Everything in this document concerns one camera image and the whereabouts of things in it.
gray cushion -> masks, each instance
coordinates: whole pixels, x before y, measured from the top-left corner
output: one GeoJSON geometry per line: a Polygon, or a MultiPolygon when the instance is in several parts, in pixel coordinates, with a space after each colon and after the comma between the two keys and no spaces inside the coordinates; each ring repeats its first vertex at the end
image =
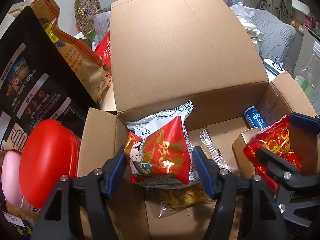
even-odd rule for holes
{"type": "Polygon", "coordinates": [[[259,31],[264,33],[262,56],[269,58],[277,64],[284,61],[287,52],[296,36],[296,30],[289,24],[285,24],[276,16],[266,10],[252,8],[255,15],[252,19],[258,25],[259,31]]]}

woven straw mat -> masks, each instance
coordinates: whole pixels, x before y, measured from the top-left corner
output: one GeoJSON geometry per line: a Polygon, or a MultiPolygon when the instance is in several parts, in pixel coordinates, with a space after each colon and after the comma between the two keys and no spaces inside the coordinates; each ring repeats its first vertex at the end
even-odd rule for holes
{"type": "Polygon", "coordinates": [[[99,0],[75,0],[75,16],[76,21],[82,31],[83,35],[89,39],[88,33],[91,32],[94,27],[89,23],[92,18],[90,15],[80,15],[78,9],[95,9],[98,12],[101,11],[101,5],[99,0]]]}

clear plastic container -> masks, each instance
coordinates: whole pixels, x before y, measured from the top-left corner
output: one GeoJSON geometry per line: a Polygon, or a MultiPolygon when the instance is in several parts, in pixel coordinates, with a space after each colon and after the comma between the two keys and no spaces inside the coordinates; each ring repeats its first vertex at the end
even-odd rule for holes
{"type": "Polygon", "coordinates": [[[315,41],[313,45],[308,65],[299,70],[295,80],[312,105],[320,100],[320,45],[318,42],[315,41]]]}

red and gold packaging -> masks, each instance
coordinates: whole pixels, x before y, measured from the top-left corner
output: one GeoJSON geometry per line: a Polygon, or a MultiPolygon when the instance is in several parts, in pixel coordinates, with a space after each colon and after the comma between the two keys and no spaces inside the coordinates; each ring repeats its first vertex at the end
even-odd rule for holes
{"type": "Polygon", "coordinates": [[[131,181],[140,182],[153,175],[171,174],[189,183],[190,155],[183,135],[181,117],[142,139],[132,132],[124,148],[131,169],[131,181]]]}
{"type": "Polygon", "coordinates": [[[110,31],[107,32],[106,36],[100,41],[94,50],[95,54],[106,63],[106,65],[111,68],[111,58],[110,58],[110,31]]]}
{"type": "Polygon", "coordinates": [[[290,150],[288,125],[289,116],[285,115],[278,122],[252,137],[244,147],[244,155],[253,163],[256,173],[264,179],[267,186],[274,192],[278,190],[278,184],[266,174],[266,168],[259,164],[255,151],[260,147],[265,147],[301,170],[297,155],[290,150]]]}

black packaging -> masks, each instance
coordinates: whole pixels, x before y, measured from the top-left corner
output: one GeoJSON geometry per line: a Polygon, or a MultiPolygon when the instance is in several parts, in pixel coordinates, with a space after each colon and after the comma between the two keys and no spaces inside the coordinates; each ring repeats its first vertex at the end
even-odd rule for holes
{"type": "Polygon", "coordinates": [[[26,7],[0,40],[1,149],[22,151],[45,119],[81,137],[90,107],[98,108],[26,7]]]}

